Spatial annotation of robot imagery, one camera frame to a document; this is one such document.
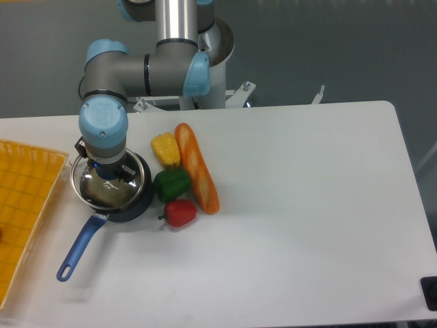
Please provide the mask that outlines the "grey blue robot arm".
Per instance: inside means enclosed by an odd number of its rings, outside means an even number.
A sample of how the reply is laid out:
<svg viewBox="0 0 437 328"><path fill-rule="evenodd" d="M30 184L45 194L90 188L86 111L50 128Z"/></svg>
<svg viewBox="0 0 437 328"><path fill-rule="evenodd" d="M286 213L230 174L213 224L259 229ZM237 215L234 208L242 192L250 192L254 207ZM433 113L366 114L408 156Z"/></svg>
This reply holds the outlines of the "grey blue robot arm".
<svg viewBox="0 0 437 328"><path fill-rule="evenodd" d="M131 55L118 41L101 39L87 50L83 106L76 147L90 168L106 180L131 181L126 164L126 105L136 96L205 96L210 91L210 58L199 34L215 20L213 1L118 1L128 21L158 25L156 50Z"/></svg>

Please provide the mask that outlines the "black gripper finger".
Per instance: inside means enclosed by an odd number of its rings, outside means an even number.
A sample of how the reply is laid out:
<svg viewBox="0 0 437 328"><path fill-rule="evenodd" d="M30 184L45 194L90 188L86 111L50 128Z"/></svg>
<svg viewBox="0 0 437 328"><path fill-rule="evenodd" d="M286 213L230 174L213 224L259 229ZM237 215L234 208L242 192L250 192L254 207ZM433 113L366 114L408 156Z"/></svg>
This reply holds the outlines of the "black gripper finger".
<svg viewBox="0 0 437 328"><path fill-rule="evenodd" d="M75 150L77 151L80 158L87 160L88 154L85 147L85 140L83 139L83 136L79 138L79 140L74 145Z"/></svg>
<svg viewBox="0 0 437 328"><path fill-rule="evenodd" d="M136 171L129 168L126 165L122 165L115 170L115 175L118 180L123 180L124 182L131 182L135 179Z"/></svg>

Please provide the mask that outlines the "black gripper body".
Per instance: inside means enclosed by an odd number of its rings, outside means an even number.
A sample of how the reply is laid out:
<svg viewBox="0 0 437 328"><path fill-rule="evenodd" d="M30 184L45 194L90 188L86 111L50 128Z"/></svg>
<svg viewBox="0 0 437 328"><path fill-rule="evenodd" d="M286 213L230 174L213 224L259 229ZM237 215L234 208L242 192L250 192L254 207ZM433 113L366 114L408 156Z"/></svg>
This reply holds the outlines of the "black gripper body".
<svg viewBox="0 0 437 328"><path fill-rule="evenodd" d="M116 179L115 170L124 165L126 158L126 136L121 139L105 141L104 137L100 141L92 142L83 137L88 159L84 160L77 156L74 161L77 169L87 167L89 171L95 172L105 180Z"/></svg>

